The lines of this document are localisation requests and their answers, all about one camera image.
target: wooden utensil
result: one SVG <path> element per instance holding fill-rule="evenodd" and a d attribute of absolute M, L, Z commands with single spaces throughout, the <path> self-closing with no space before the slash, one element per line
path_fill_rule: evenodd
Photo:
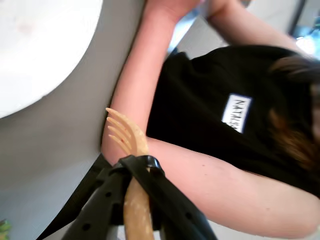
<path fill-rule="evenodd" d="M 125 115 L 111 109 L 107 121 L 114 133 L 109 137 L 127 154 L 143 156 L 149 153 L 147 139 L 141 129 Z M 124 198 L 123 220 L 127 240 L 154 240 L 149 196 L 133 177 Z"/>

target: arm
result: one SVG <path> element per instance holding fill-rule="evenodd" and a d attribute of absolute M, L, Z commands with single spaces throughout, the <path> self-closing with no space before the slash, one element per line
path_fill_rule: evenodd
<path fill-rule="evenodd" d="M 317 230 L 317 197 L 276 180 L 167 142 L 148 139 L 172 181 L 217 224 L 274 238 L 302 238 Z"/>
<path fill-rule="evenodd" d="M 140 28 L 110 106 L 134 121 L 144 133 L 176 23 L 199 1 L 147 0 Z M 101 151 L 114 164 L 124 155 L 108 134 L 109 130 L 105 127 Z"/>
<path fill-rule="evenodd" d="M 208 22 L 232 45 L 267 45 L 302 52 L 288 35 L 248 12 L 238 0 L 222 0 L 224 5 Z"/>

